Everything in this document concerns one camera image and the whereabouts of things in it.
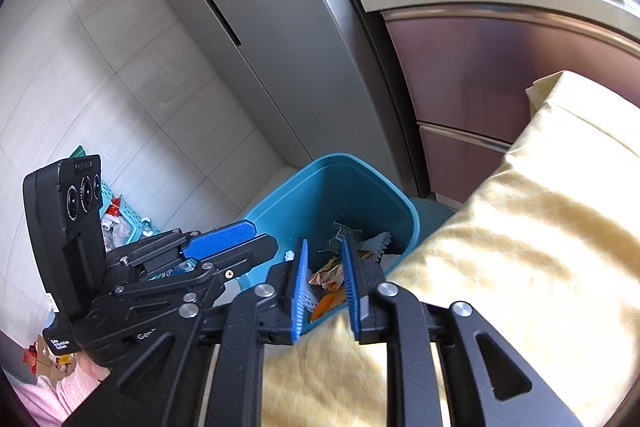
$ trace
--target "floor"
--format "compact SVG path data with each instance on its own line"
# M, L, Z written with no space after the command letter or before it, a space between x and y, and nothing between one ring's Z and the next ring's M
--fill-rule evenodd
M161 229L210 230L296 168L274 151L167 0L5 0L0 7L0 330L20 345L48 301L22 180L78 145Z

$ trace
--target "cardboard box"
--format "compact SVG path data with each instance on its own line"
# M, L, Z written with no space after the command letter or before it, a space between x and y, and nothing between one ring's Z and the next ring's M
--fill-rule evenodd
M36 375L38 376L42 375L51 381L58 381L71 375L76 368L75 357L71 355L57 357L50 351L49 346L47 346L47 343L41 336L38 336L36 349L38 352Z

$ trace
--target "blue gripper pad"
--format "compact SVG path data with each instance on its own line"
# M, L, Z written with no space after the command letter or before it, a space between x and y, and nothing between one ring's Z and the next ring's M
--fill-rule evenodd
M190 240L187 247L182 249L185 259L204 259L235 247L255 237L255 225L246 219L227 225L222 229L203 233Z
M358 288L356 279L357 252L352 252L349 241L342 240L342 251L340 257L344 270L344 286L347 293L347 305L349 307L349 320L351 321L351 331L354 338L360 340L360 299L358 298Z
M295 273L295 287L291 305L291 340L296 343L302 335L305 318L306 270L309 264L309 244L306 239L298 240L293 268Z

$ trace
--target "refrigerator door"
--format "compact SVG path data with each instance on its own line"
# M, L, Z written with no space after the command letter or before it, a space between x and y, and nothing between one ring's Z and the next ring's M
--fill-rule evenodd
M417 192L398 118L350 0L213 1L312 158L352 153Z
M208 0L169 2L280 156L298 167L309 163L311 158L302 143L238 51Z

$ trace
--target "metal screw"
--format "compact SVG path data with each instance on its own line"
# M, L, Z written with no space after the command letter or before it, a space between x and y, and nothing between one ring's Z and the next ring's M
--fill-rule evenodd
M398 286L390 282L381 282L378 285L378 293L387 297L398 295Z
M461 317L468 317L474 310L471 307L471 304L463 301L459 301L453 304L452 309L456 315L460 315Z
M180 317L184 317L185 319L192 319L198 314L199 311L200 308L198 308L193 303L183 304L182 306L180 306L180 308L178 308Z
M276 293L276 288L274 288L270 284L258 284L254 288L254 293L258 297L271 297L274 293Z

